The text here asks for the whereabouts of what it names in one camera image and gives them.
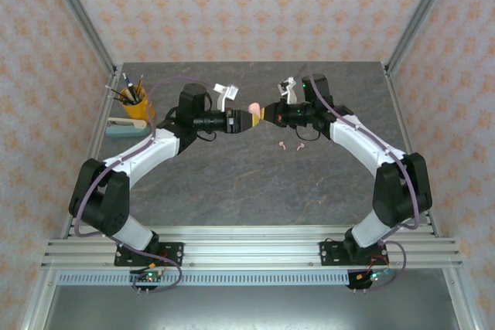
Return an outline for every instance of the black mounting plate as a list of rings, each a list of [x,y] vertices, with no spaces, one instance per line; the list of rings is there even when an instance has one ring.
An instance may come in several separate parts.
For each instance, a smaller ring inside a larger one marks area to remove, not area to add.
[[[168,258],[176,262],[179,266],[183,264],[184,243],[159,243],[159,253],[161,257]],[[114,265],[116,267],[146,267],[154,261],[152,258],[143,257],[124,247],[117,246]]]
[[[322,266],[369,266],[371,264],[371,256],[386,256],[387,248],[385,245],[382,247],[378,244],[374,244],[370,247],[360,250],[359,261],[352,261],[349,254],[343,247],[342,241],[325,240],[319,243],[319,257],[322,262]],[[373,263],[374,266],[386,266],[382,259],[377,259]]]

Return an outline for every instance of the red wire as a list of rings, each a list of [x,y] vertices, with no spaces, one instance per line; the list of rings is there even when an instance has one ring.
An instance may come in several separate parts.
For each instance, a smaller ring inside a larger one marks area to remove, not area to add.
[[[373,265],[374,265],[374,261],[375,261],[375,259],[374,259],[374,258],[380,258],[380,259],[382,259],[382,260],[383,260],[383,262],[385,262],[385,264],[387,265],[387,267],[388,267],[388,265],[389,265],[388,259],[387,259],[386,257],[384,257],[383,255],[371,255],[371,256],[370,256],[370,258],[371,258],[371,264],[370,264],[370,266],[368,267],[368,271],[366,272],[366,274],[369,274],[369,273],[370,273],[370,270],[371,270],[371,268],[372,268],[372,267],[373,267]]]

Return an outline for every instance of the orange floral wallpaper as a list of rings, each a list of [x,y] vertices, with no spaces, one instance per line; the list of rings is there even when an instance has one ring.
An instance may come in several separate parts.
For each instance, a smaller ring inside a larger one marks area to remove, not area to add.
[[[115,63],[386,61],[419,0],[82,0]]]
[[[59,236],[107,74],[63,0],[0,0],[0,328]]]
[[[495,324],[495,0],[438,0],[394,76],[428,160],[442,232],[460,238]]]

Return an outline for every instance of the aluminum frame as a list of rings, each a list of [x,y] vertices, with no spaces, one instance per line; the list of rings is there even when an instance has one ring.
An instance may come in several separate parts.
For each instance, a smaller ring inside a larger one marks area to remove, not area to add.
[[[66,0],[104,68],[111,73],[108,85],[114,87],[120,77],[80,0]],[[384,66],[394,108],[398,116],[406,149],[411,152],[411,142],[394,92],[391,74],[398,68],[408,47],[421,28],[435,0],[421,0],[415,13],[397,44],[392,56]],[[102,97],[99,118],[94,126],[88,157],[96,156],[104,135],[112,100]],[[84,265],[87,270],[115,270],[113,266],[114,245],[103,237],[77,239],[73,236],[72,217],[67,215],[61,240],[51,240],[43,258],[42,269],[34,293],[22,323],[22,329],[44,328],[55,294],[60,271],[74,270]],[[277,227],[150,227],[167,240],[187,243],[184,270],[219,269],[302,269],[327,270],[319,263],[317,243],[327,237],[341,238],[350,226],[277,226]],[[443,268],[452,303],[461,329],[483,329],[469,287],[469,278],[463,267],[455,239],[439,237],[434,211],[428,214],[428,224],[416,231],[400,231],[394,239],[404,244],[408,254],[408,268]],[[389,247],[392,267],[401,266],[401,255]],[[352,267],[332,267],[348,269]]]
[[[110,57],[110,54],[107,51],[107,48],[101,41],[96,28],[91,22],[89,15],[87,15],[81,0],[65,1],[67,6],[74,14],[74,17],[76,17],[76,20],[79,22],[79,25],[82,28],[84,34],[86,34],[86,37],[93,47],[98,59],[100,60],[101,65],[107,72],[112,73],[114,71],[115,65]]]
[[[414,11],[411,20],[406,26],[394,52],[387,62],[387,71],[390,74],[393,74],[394,71],[398,70],[402,59],[422,27],[423,22],[428,18],[428,14],[435,4],[435,1],[436,0],[421,0],[419,2],[418,7]]]

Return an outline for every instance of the pen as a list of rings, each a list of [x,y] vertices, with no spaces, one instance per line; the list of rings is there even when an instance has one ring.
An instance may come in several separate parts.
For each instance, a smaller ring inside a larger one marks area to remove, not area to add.
[[[112,97],[114,100],[118,100],[119,102],[122,102],[123,104],[133,104],[133,102],[131,102],[130,100],[128,100],[127,98],[124,98],[124,99],[121,99],[121,98],[116,98],[116,97]]]
[[[136,93],[136,89],[134,88],[134,85],[132,85],[131,81],[129,80],[128,76],[125,75],[125,73],[123,73],[122,76],[124,77],[125,81],[127,82],[127,88],[129,90],[129,92],[131,93],[132,98],[134,99],[134,102],[139,103],[139,97],[138,97],[138,94]]]
[[[122,94],[121,92],[117,92],[115,89],[111,89],[108,85],[105,85],[105,88],[111,90],[112,92],[118,94],[119,96],[123,96],[125,98],[125,95]]]
[[[138,89],[136,89],[136,92],[138,92],[138,94],[139,94],[139,88],[141,88],[142,78],[143,77],[144,77],[144,75],[141,75],[141,79],[139,79]]]

